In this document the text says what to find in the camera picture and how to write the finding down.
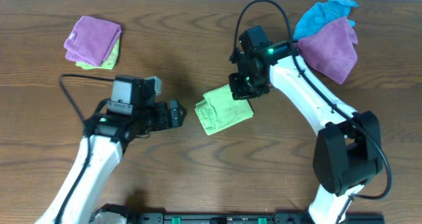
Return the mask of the green microfiber cloth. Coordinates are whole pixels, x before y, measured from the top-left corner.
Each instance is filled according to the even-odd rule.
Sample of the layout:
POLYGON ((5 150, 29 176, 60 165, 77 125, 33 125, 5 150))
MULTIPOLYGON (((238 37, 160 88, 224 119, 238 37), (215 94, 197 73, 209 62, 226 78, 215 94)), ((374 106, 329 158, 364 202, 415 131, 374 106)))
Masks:
POLYGON ((234 100, 228 84, 206 92, 195 112, 207 135, 215 134, 253 117, 247 100, 234 100))

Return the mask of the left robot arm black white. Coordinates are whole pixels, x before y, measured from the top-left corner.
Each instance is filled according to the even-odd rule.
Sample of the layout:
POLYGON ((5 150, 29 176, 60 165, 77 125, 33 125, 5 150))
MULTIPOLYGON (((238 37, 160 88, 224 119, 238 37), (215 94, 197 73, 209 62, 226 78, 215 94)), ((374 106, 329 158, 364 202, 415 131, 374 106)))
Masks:
POLYGON ((177 100, 157 102, 157 76, 117 75, 111 97, 99 102, 92 116, 81 117, 83 136, 71 170, 38 223, 134 223, 136 217, 113 205, 95 209, 104 186, 130 142, 151 132, 182 125, 177 100))

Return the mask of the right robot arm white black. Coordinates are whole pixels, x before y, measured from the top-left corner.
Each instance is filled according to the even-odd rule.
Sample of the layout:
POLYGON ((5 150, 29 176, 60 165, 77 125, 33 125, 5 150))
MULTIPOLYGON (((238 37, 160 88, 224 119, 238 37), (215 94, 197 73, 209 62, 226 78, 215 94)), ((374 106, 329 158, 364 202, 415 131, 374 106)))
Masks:
POLYGON ((272 43, 261 26, 245 30, 229 58, 238 71, 229 76, 235 100, 280 90, 316 134, 313 170, 320 183, 302 217, 286 215, 275 223, 384 223, 377 214, 348 214, 353 199, 382 170, 382 158, 362 133, 380 140, 379 122, 370 111, 358 113, 337 98, 309 69, 289 42, 272 43))

